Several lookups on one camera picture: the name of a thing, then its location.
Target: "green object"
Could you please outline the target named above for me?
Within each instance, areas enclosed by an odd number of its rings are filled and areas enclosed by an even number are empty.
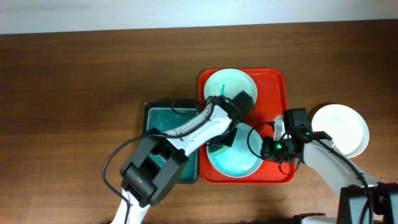
[[[179,113],[189,113],[180,115],[174,113],[170,107],[152,107],[147,114],[147,128],[146,131],[157,128],[160,132],[165,132],[170,129],[177,128],[187,121],[191,120],[197,115],[196,108],[175,108]],[[160,167],[163,167],[165,161],[158,155],[149,154],[149,157]],[[198,151],[189,155],[189,160],[184,167],[184,170],[178,179],[178,183],[192,184],[198,178]]]

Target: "light blue plate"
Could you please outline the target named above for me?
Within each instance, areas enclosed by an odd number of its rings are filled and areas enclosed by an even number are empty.
[[[234,178],[247,177],[260,168],[262,159],[253,155],[247,145],[247,138],[251,127],[244,123],[237,126],[234,142],[231,147],[221,148],[218,152],[209,153],[207,156],[211,165],[220,173]],[[250,146],[256,154],[260,154],[262,139],[256,130],[250,135]]]

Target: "table surface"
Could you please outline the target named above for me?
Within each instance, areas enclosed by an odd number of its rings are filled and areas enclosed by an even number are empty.
[[[101,223],[120,199],[109,153],[142,131],[146,102],[198,98],[209,68],[275,68],[290,108],[358,111],[353,161],[398,182],[398,21],[0,35],[0,223]],[[134,146],[109,165],[118,170]],[[176,185],[145,222],[238,223],[326,212],[338,197],[311,168],[286,185]]]

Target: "teal container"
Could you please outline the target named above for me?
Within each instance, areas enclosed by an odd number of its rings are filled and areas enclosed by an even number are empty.
[[[175,106],[175,110],[177,110],[179,113],[186,113],[188,115],[183,116],[174,113],[174,111],[171,109],[171,103],[148,103],[145,107],[144,134],[152,128],[157,128],[160,132],[177,128],[197,115],[198,110],[193,104],[179,103]],[[149,157],[158,166],[164,166],[165,161],[160,156],[155,156],[150,153]],[[188,158],[189,160],[177,181],[179,184],[193,184],[198,179],[198,151],[196,150],[190,154]]]

